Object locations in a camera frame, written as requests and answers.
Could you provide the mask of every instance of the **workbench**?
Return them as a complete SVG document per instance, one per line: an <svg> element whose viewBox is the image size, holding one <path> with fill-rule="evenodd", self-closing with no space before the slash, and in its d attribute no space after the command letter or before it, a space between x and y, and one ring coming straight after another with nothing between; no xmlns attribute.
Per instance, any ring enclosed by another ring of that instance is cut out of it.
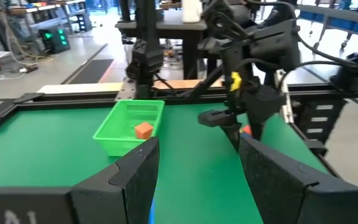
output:
<svg viewBox="0 0 358 224"><path fill-rule="evenodd" d="M170 83L187 88L195 81ZM114 106L111 98L121 86L46 86L39 91L45 95L34 102L17 101L6 108L0 119L0 187L31 192L35 187L73 186L113 163L117 158L108 157L92 135ZM162 83L156 87L165 88ZM168 99L165 103L158 132L154 223L262 223L237 152L219 128L198 124L199 113L224 105L212 97L201 97L198 104ZM246 116L239 116L239 122L246 124ZM327 172L279 115L267 121L262 142Z"/></svg>
<svg viewBox="0 0 358 224"><path fill-rule="evenodd" d="M191 24L182 22L183 11L164 11L164 20L157 22L157 34L162 39L181 39L183 51L183 74L197 79L198 43L206 30L204 20ZM127 37L137 37L136 22L118 22L115 28Z"/></svg>

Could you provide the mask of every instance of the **orange block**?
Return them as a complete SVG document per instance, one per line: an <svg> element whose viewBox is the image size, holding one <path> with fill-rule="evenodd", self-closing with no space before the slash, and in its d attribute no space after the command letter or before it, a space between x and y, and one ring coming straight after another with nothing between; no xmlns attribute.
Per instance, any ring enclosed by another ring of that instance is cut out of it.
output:
<svg viewBox="0 0 358 224"><path fill-rule="evenodd" d="M135 127L135 134L138 139L149 139L153 132L153 126L143 122Z"/></svg>
<svg viewBox="0 0 358 224"><path fill-rule="evenodd" d="M245 126L243 130L245 133L252 135L251 126L249 126L249 124Z"/></svg>

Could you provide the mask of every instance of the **green table surface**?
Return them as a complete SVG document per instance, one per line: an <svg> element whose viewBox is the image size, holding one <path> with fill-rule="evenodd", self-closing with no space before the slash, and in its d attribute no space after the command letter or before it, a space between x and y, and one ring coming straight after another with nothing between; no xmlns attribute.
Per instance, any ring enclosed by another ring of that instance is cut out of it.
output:
<svg viewBox="0 0 358 224"><path fill-rule="evenodd" d="M160 167L155 223L262 223L238 154L219 128L199 125L199 113L221 104L166 106L158 136ZM22 111L0 127L0 187L75 185L117 158L92 135L109 108ZM246 124L246 116L239 116ZM262 142L325 172L279 116Z"/></svg>

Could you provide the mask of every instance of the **plastic basket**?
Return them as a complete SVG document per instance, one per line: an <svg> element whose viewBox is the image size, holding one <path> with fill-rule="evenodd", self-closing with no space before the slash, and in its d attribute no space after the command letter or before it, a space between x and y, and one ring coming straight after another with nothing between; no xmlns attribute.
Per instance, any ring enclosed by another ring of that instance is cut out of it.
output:
<svg viewBox="0 0 358 224"><path fill-rule="evenodd" d="M123 156L144 142L137 139L135 126L148 122L155 136L160 126L164 101L120 100L93 136L109 156Z"/></svg>

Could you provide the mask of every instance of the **storage rack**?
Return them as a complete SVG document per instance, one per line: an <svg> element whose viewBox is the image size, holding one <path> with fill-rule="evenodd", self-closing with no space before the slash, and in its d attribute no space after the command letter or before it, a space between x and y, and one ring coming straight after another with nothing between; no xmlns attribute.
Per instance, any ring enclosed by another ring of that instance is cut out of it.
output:
<svg viewBox="0 0 358 224"><path fill-rule="evenodd" d="M298 5L299 18L323 24L319 40L314 44L317 48L326 29L338 29L348 33L347 39L341 44L346 46L351 34L358 35L358 9L357 11L334 9L335 0L330 0L329 7Z"/></svg>

